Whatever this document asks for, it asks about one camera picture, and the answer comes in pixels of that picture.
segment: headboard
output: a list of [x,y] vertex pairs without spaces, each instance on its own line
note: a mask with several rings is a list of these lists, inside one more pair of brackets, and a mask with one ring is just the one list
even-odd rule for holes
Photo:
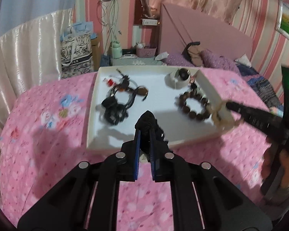
[[188,43],[199,41],[201,47],[232,60],[251,56],[252,38],[205,13],[162,4],[160,18],[159,53],[182,53]]

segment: pink bedsheet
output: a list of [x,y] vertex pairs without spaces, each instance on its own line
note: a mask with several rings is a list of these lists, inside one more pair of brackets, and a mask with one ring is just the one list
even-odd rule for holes
[[[266,108],[237,74],[202,69],[223,99]],[[17,100],[0,138],[3,212],[19,218],[77,163],[100,162],[85,149],[87,113],[96,74],[34,87]],[[247,124],[176,153],[188,162],[208,161],[251,200],[261,198],[261,157],[265,136]],[[150,164],[139,166],[135,183],[121,182],[117,230],[173,230],[169,183],[154,183]]]

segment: pink basket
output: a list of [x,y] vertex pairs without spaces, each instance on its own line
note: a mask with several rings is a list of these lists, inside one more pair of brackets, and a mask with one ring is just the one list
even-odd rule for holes
[[136,49],[136,55],[141,58],[150,58],[154,57],[156,52],[156,48],[142,48],[142,49]]

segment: silver screw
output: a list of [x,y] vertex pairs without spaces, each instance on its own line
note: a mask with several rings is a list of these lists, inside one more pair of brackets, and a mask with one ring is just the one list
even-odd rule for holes
[[165,158],[167,158],[167,159],[173,159],[173,158],[174,158],[174,154],[171,153],[171,152],[168,152],[168,153],[165,154]]
[[208,162],[203,162],[203,163],[201,163],[201,167],[203,169],[210,169],[211,168],[211,164],[208,163]]
[[78,165],[81,169],[87,168],[89,166],[89,164],[86,161],[82,161],[81,163],[79,163]]
[[116,157],[119,159],[122,159],[125,157],[125,153],[124,152],[118,152],[118,153],[116,153]]

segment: white tray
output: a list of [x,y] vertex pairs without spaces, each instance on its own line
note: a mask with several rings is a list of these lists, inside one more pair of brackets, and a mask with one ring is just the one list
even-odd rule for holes
[[[115,82],[119,82],[119,79],[122,78],[116,69],[128,75],[138,86],[145,86],[149,90],[149,94],[145,101],[142,101],[142,96],[136,96],[133,106],[128,109],[129,117],[117,126],[112,126],[104,120],[104,108],[101,106],[101,102],[106,98],[110,89],[103,81],[104,78],[111,78]],[[190,120],[178,109],[175,104],[176,97],[186,92],[188,87],[175,90],[167,86],[165,81],[165,77],[177,69],[178,67],[148,65],[100,68],[90,107],[87,148],[105,153],[118,151],[124,142],[134,139],[135,124],[147,110],[154,114],[159,126],[164,130],[165,139],[169,140],[170,148],[176,148],[189,142],[204,141],[229,131],[231,126],[218,128],[213,124],[211,117],[204,122],[197,122]],[[211,105],[213,107],[219,105],[222,100],[203,73],[198,68],[189,68],[189,70],[192,75],[195,74],[196,83],[201,87]],[[116,98],[119,103],[125,104],[128,101],[129,93],[117,92]],[[187,105],[193,111],[201,112],[202,110],[200,103],[194,99],[188,99]],[[234,121],[231,113],[225,107],[218,114],[221,119]]]

